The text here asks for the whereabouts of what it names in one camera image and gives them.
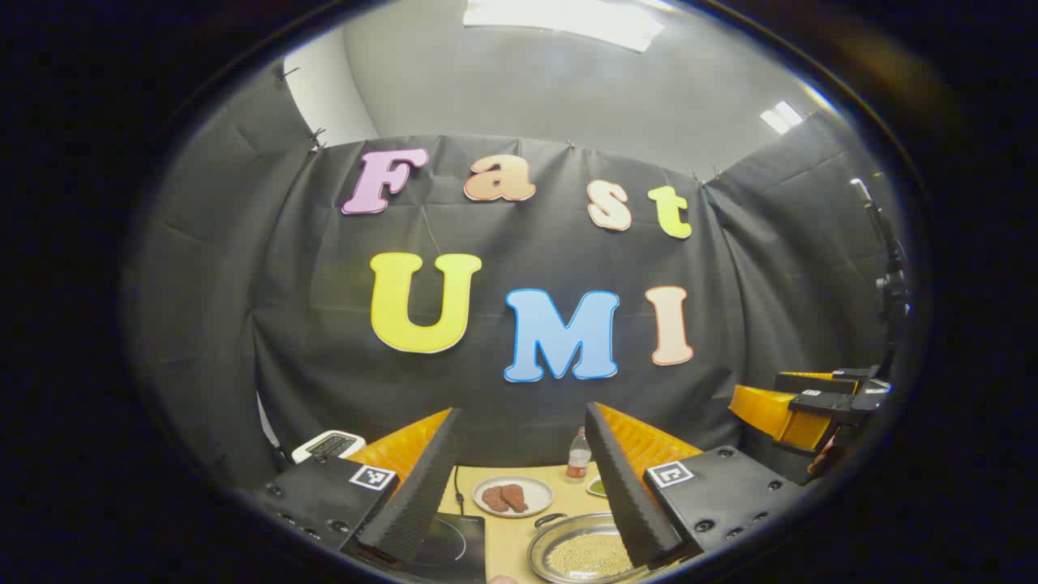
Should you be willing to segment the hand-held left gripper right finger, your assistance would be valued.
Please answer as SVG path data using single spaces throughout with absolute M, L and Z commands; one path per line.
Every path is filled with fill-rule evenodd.
M 659 568 L 745 539 L 812 491 L 738 448 L 696 451 L 604 404 L 588 404 L 585 433 L 636 566 Z

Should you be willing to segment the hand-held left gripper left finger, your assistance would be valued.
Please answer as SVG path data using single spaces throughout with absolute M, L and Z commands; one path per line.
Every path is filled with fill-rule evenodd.
M 445 408 L 344 456 L 318 449 L 262 486 L 252 505 L 329 553 L 390 568 L 429 535 L 460 456 L 463 411 Z

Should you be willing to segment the black induction cooktop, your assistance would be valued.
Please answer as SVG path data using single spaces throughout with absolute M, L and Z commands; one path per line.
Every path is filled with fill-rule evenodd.
M 411 561 L 386 561 L 354 541 L 345 550 L 370 568 L 387 572 L 405 584 L 487 584 L 485 518 L 477 515 L 435 515 Z

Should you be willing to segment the stainless steel pot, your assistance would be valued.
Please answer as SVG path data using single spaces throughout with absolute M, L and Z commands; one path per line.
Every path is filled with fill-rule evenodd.
M 530 568 L 542 579 L 553 584 L 614 584 L 616 582 L 641 579 L 650 571 L 644 565 L 634 566 L 633 571 L 614 576 L 594 580 L 570 579 L 559 576 L 548 568 L 546 563 L 547 554 L 561 540 L 570 539 L 575 535 L 585 535 L 585 533 L 616 533 L 620 535 L 616 528 L 611 513 L 590 513 L 570 515 L 552 513 L 545 515 L 534 522 L 535 536 L 529 546 Z

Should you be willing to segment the clear plastic water bottle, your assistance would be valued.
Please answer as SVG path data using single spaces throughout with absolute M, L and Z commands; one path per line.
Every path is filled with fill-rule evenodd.
M 568 447 L 568 462 L 566 480 L 571 483 L 581 483 L 585 480 L 590 462 L 592 462 L 592 448 L 585 434 L 585 426 L 577 429 L 574 439 Z

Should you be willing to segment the pile of soybeans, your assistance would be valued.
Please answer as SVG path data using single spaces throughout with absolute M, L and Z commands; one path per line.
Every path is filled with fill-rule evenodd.
M 634 569 L 623 540 L 616 533 L 585 533 L 550 548 L 549 569 L 570 579 L 611 578 Z

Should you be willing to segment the white round plate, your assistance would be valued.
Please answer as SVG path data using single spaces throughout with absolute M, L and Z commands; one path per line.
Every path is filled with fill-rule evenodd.
M 515 483 L 523 486 L 526 503 L 529 506 L 529 510 L 527 510 L 526 513 L 513 513 L 511 510 L 507 513 L 493 513 L 482 502 L 481 495 L 483 489 L 494 485 L 503 486 L 509 483 Z M 545 513 L 545 511 L 548 510 L 555 499 L 555 493 L 541 480 L 519 476 L 519 474 L 501 474 L 500 476 L 492 477 L 479 482 L 479 485 L 472 492 L 472 499 L 474 499 L 474 503 L 477 504 L 479 508 L 481 508 L 482 511 L 485 511 L 485 513 L 497 515 L 497 517 L 532 517 L 534 515 Z

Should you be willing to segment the white toaster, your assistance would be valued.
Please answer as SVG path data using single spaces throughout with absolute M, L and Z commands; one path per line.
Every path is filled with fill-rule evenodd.
M 316 455 L 348 458 L 366 447 L 367 441 L 362 436 L 344 430 L 326 430 L 297 447 L 290 458 L 293 463 L 301 463 Z

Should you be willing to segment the black backdrop cloth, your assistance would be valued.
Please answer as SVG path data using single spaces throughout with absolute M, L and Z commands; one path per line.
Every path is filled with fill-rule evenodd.
M 144 387 L 219 480 L 327 429 L 463 411 L 470 466 L 563 463 L 585 404 L 693 446 L 735 384 L 878 363 L 890 183 L 814 115 L 713 180 L 567 144 L 416 135 L 309 151 L 267 71 L 153 197 L 125 290 Z

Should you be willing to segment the ceiling light panel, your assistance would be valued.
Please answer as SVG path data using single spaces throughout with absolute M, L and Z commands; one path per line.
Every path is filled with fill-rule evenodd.
M 770 127 L 778 135 L 786 134 L 791 129 L 800 126 L 804 118 L 785 101 L 778 102 L 768 110 L 759 114 L 761 121 Z

